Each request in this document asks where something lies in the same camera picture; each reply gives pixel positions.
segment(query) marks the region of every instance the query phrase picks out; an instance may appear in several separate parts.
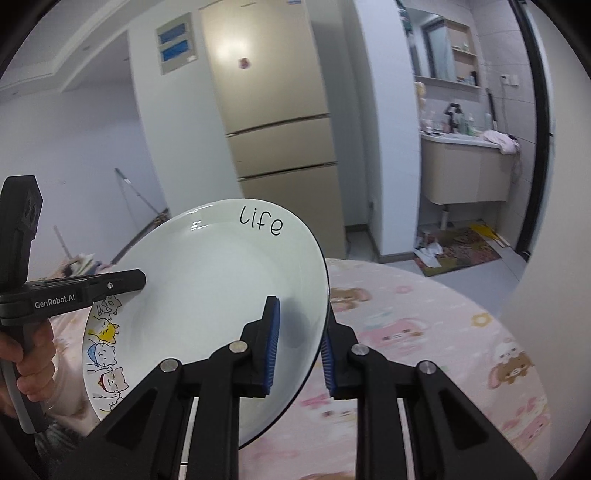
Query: gray floor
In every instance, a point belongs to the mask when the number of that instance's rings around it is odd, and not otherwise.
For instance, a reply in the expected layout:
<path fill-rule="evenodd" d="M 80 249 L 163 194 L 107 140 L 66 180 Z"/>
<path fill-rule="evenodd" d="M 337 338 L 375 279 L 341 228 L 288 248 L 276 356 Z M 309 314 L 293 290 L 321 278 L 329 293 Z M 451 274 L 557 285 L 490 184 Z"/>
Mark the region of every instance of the gray floor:
<path fill-rule="evenodd" d="M 371 242 L 365 232 L 349 233 L 347 238 L 349 259 L 375 261 Z M 500 260 L 437 275 L 432 279 L 462 293 L 498 316 L 521 280 L 527 263 L 511 247 L 501 248 L 496 242 L 489 243 L 501 256 Z M 391 263 L 388 266 L 402 268 L 417 275 L 423 274 L 414 260 Z"/>

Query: bathroom sink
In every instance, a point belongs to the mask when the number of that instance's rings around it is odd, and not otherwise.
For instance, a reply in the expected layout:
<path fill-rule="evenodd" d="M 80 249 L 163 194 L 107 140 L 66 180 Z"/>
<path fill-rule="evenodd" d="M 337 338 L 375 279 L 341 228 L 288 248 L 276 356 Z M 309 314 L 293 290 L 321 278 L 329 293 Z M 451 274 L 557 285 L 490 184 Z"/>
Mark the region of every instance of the bathroom sink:
<path fill-rule="evenodd" d="M 456 145 L 472 145 L 474 147 L 487 147 L 487 148 L 497 148 L 497 149 L 501 148 L 499 145 L 489 142 L 487 140 L 483 140 L 480 137 L 473 137 L 471 135 L 463 135 L 463 134 L 429 135 L 424 132 L 421 132 L 421 138 L 423 138 L 424 140 L 428 140 L 430 142 L 437 142 L 437 143 L 450 143 L 450 144 L 456 144 Z"/>
<path fill-rule="evenodd" d="M 479 137 L 473 137 L 472 135 L 463 134 L 443 134 L 445 138 L 458 138 L 460 140 L 478 140 Z"/>

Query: white cloth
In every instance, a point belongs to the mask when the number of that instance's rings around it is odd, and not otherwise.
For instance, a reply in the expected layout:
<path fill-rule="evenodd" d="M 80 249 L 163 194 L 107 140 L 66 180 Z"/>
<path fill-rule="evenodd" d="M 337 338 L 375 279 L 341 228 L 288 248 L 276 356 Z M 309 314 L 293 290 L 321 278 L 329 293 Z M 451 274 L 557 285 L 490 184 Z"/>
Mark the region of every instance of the white cloth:
<path fill-rule="evenodd" d="M 426 266 L 431 268 L 441 267 L 436 255 L 441 255 L 443 253 L 443 248 L 437 242 L 429 244 L 427 248 L 415 249 L 414 253 Z"/>
<path fill-rule="evenodd" d="M 499 145 L 503 155 L 515 155 L 521 150 L 521 146 L 517 140 L 513 140 L 509 135 L 495 130 L 487 130 L 481 133 L 480 138 Z"/>

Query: hand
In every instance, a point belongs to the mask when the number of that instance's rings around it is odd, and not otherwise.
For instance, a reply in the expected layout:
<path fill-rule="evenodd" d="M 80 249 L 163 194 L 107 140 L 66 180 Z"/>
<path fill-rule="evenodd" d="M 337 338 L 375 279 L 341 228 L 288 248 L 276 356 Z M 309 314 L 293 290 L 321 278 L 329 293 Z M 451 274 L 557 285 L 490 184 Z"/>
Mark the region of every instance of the hand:
<path fill-rule="evenodd" d="M 10 336 L 0 332 L 0 358 L 14 362 L 22 375 L 17 380 L 18 389 L 33 402 L 51 398 L 55 391 L 51 361 L 56 354 L 53 345 L 53 329 L 49 320 L 41 322 L 33 333 L 34 348 L 23 356 L 21 345 Z M 0 385 L 0 411 L 16 417 L 6 385 Z"/>

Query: ceiling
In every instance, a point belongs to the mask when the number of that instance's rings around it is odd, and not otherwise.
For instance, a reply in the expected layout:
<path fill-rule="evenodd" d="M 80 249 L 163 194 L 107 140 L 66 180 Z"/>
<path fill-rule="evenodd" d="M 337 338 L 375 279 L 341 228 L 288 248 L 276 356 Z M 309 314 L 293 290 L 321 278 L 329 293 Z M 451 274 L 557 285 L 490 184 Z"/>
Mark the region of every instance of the ceiling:
<path fill-rule="evenodd" d="M 17 69 L 53 61 L 76 31 L 109 0 L 61 0 L 41 19 L 8 66 Z"/>
<path fill-rule="evenodd" d="M 61 0 L 0 79 L 0 102 L 44 90 L 131 79 L 127 25 L 163 0 Z"/>
<path fill-rule="evenodd" d="M 131 82 L 127 32 L 116 37 L 87 65 L 79 86 Z"/>

